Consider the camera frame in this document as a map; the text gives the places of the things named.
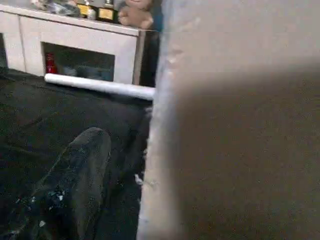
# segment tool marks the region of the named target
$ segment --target red bottle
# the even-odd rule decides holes
[[[45,66],[47,74],[57,74],[58,69],[55,64],[54,55],[52,53],[45,54]]]

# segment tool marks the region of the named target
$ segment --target cabinet top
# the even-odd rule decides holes
[[[70,24],[85,28],[91,28],[136,37],[140,35],[140,32],[148,31],[144,29],[122,26],[108,22],[99,22],[88,19],[52,14],[49,12],[35,9],[30,3],[30,0],[0,0],[0,11],[30,18],[37,18],[47,21]]]

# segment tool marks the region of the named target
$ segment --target white paper roll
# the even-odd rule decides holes
[[[109,94],[126,95],[150,101],[154,99],[154,95],[156,92],[156,89],[153,87],[93,80],[88,78],[58,75],[52,73],[46,74],[44,76],[44,80],[50,84],[58,84],[80,89],[89,89]]]

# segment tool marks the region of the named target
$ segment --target teddy bear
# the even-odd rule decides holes
[[[153,0],[125,0],[125,3],[118,14],[119,22],[125,26],[150,29],[154,23],[149,12]]]

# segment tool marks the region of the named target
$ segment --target yellow box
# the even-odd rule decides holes
[[[99,18],[113,20],[114,11],[110,9],[99,8]]]
[[[78,4],[78,8],[80,9],[80,13],[82,15],[88,15],[89,6]]]

